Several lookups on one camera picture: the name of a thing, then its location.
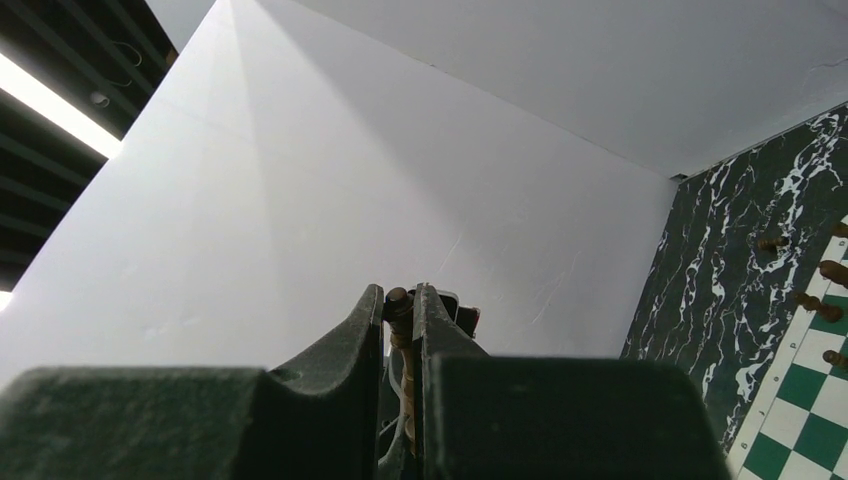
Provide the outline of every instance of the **marble pattern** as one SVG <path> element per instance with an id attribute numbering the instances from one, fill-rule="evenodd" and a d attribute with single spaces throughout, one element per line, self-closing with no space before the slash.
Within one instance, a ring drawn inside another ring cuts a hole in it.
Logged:
<path id="1" fill-rule="evenodd" d="M 623 358 L 676 364 L 727 450 L 795 304 L 848 212 L 841 106 L 680 185 Z M 763 237 L 785 236 L 777 254 Z"/>

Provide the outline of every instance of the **green square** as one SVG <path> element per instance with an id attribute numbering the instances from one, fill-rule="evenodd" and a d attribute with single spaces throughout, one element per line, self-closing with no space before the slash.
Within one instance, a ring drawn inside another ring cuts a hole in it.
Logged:
<path id="1" fill-rule="evenodd" d="M 824 373 L 793 363 L 789 365 L 789 370 L 783 377 L 783 383 L 777 390 L 777 398 L 786 400 L 804 410 L 809 410 L 813 408 L 813 403 L 819 396 L 819 390 L 821 390 L 825 378 L 827 378 L 827 375 Z"/>
<path id="2" fill-rule="evenodd" d="M 848 335 L 848 297 L 835 297 L 833 295 L 825 295 L 822 299 L 823 303 L 835 305 L 842 309 L 842 318 L 839 321 L 828 323 L 818 313 L 813 316 L 813 321 L 810 323 L 810 328 L 820 330 L 822 332 L 834 333 L 844 337 Z"/>
<path id="3" fill-rule="evenodd" d="M 848 340 L 842 342 L 842 348 L 839 349 L 839 352 L 842 355 L 848 354 Z M 830 367 L 830 374 L 836 378 L 841 378 L 842 380 L 848 380 L 848 370 L 839 367 Z"/>
<path id="4" fill-rule="evenodd" d="M 811 413 L 793 450 L 822 467 L 833 470 L 846 441 L 848 429 Z"/>
<path id="5" fill-rule="evenodd" d="M 790 452 L 790 449 L 758 433 L 745 457 L 744 466 L 763 480 L 777 480 Z"/>

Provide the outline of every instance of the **cable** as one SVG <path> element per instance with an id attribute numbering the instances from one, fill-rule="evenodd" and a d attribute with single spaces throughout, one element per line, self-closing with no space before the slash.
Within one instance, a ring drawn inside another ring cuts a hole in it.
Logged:
<path id="1" fill-rule="evenodd" d="M 132 50 L 136 54 L 136 56 L 138 57 L 138 61 L 133 66 L 137 67 L 137 66 L 141 65 L 141 62 L 144 60 L 144 58 L 141 56 L 141 54 L 138 52 L 138 50 L 135 49 L 135 47 L 133 47 L 129 43 L 119 42 L 119 41 L 116 41 L 116 40 L 112 40 L 112 43 L 114 43 L 115 45 L 123 45 L 123 46 L 129 48 L 130 50 Z M 118 82 L 109 80 L 107 78 L 106 81 L 108 81 L 112 85 L 115 85 L 116 87 L 129 87 L 130 85 L 132 85 L 132 80 L 127 80 L 127 83 L 118 83 Z"/>

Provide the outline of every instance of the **white square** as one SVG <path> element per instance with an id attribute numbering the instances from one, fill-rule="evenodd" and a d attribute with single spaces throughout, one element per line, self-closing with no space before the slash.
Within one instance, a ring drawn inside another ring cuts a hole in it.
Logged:
<path id="1" fill-rule="evenodd" d="M 758 477 L 754 472 L 748 470 L 747 468 L 743 468 L 739 475 L 736 476 L 736 480 L 763 480 Z"/>
<path id="2" fill-rule="evenodd" d="M 842 447 L 842 455 L 836 461 L 836 467 L 833 469 L 833 473 L 842 478 L 848 478 L 848 445 Z"/>
<path id="3" fill-rule="evenodd" d="M 786 465 L 780 472 L 781 480 L 830 480 L 830 470 L 807 459 L 805 456 L 792 452 Z"/>
<path id="4" fill-rule="evenodd" d="M 846 398 L 848 398 L 848 382 L 828 375 L 819 396 L 816 397 L 812 412 L 837 425 L 848 428 L 848 408 L 845 408 Z"/>
<path id="5" fill-rule="evenodd" d="M 804 335 L 804 341 L 798 347 L 798 353 L 795 354 L 793 363 L 802 365 L 817 372 L 830 372 L 831 364 L 825 362 L 821 356 L 827 350 L 839 351 L 842 344 L 845 342 L 845 337 L 834 335 L 828 332 L 819 330 L 807 330 Z"/>
<path id="6" fill-rule="evenodd" d="M 748 415 L 759 414 L 748 411 Z M 806 423 L 809 415 L 810 412 L 803 408 L 775 398 L 760 432 L 791 449 L 795 446 L 798 435 L 801 434 L 801 429 L 804 428 L 804 423 Z"/>

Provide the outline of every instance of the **white backdrop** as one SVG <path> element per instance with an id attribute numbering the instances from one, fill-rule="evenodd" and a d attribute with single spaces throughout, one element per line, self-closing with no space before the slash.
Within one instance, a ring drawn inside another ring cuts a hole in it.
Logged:
<path id="1" fill-rule="evenodd" d="M 617 356 L 674 185 L 305 7 L 220 0 L 0 315 L 42 364 L 273 366 L 370 282 Z"/>

